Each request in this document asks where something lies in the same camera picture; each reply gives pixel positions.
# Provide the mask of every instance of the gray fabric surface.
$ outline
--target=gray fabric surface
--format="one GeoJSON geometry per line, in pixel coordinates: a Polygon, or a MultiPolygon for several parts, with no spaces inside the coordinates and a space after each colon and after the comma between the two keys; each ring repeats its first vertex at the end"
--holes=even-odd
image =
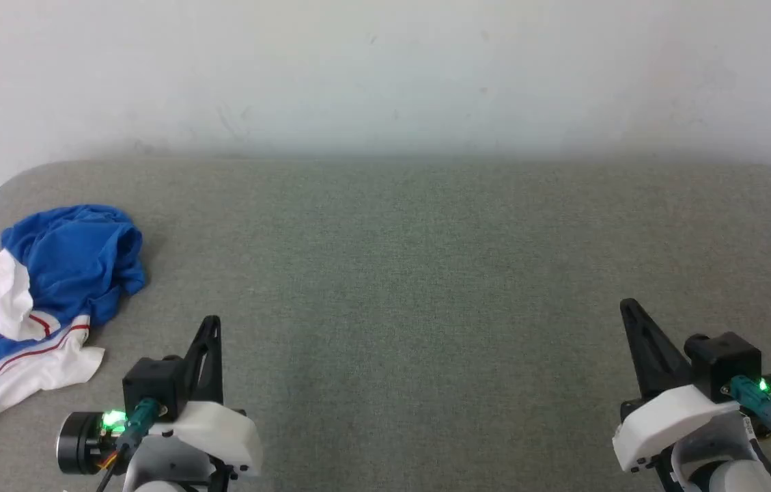
{"type": "Polygon", "coordinates": [[[132,215],[150,284],[93,336],[91,382],[0,415],[0,490],[94,489],[57,470],[61,421],[120,405],[206,314],[266,446],[250,491],[657,489],[610,445],[637,396],[623,297],[771,370],[771,168],[61,164],[1,188],[0,231],[79,202],[132,215]]]}

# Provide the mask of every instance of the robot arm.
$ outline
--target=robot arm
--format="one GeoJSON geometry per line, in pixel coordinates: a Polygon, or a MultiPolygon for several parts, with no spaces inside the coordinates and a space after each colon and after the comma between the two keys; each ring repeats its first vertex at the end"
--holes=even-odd
{"type": "Polygon", "coordinates": [[[264,452],[243,410],[223,406],[221,322],[202,322],[185,358],[142,358],[122,380],[125,408],[73,412],[57,438],[63,473],[126,474],[123,492],[226,492],[264,452]]]}
{"type": "Polygon", "coordinates": [[[641,397],[623,402],[613,450],[666,492],[771,492],[771,374],[737,334],[690,337],[686,361],[634,299],[621,304],[641,397]]]}

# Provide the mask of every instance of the teal cable connector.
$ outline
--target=teal cable connector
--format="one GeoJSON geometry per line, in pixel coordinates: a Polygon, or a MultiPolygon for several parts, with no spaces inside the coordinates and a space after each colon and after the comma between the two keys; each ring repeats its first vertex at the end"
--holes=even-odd
{"type": "Polygon", "coordinates": [[[160,412],[160,404],[156,400],[143,398],[127,418],[124,424],[125,430],[117,439],[115,448],[119,451],[126,448],[130,454],[133,454],[142,442],[142,438],[148,435],[148,430],[154,425],[158,412],[160,412]]]}
{"type": "Polygon", "coordinates": [[[757,383],[746,376],[731,378],[731,397],[753,412],[771,430],[771,395],[762,389],[766,387],[764,380],[757,383]]]}

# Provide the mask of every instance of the white wall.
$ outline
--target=white wall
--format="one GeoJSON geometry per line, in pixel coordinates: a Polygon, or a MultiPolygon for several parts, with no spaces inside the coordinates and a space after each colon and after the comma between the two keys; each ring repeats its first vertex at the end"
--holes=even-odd
{"type": "Polygon", "coordinates": [[[61,159],[771,164],[771,0],[0,0],[0,184],[61,159]]]}

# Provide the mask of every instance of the green led light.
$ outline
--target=green led light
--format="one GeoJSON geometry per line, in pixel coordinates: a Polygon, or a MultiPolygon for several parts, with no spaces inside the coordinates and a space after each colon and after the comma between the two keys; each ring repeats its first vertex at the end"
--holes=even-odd
{"type": "Polygon", "coordinates": [[[127,420],[127,414],[120,410],[107,411],[103,414],[103,428],[117,431],[116,424],[121,423],[121,431],[124,430],[124,422],[127,420]]]}

